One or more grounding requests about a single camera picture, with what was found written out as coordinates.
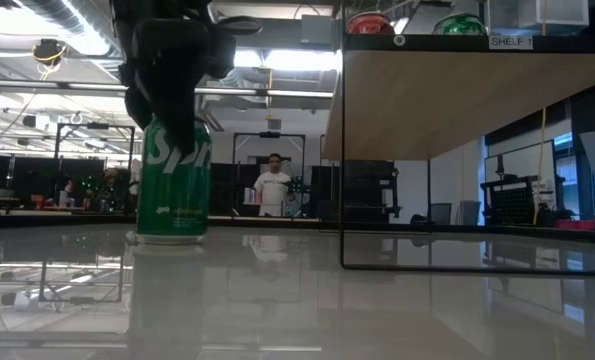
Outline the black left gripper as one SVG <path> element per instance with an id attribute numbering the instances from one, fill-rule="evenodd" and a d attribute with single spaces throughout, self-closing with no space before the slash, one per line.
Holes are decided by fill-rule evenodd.
<path id="1" fill-rule="evenodd" d="M 210 21 L 149 19 L 133 27 L 124 50 L 128 115 L 144 130 L 154 112 L 173 144 L 192 153 L 194 89 L 202 77 L 223 78 L 234 67 L 235 36 Z"/>

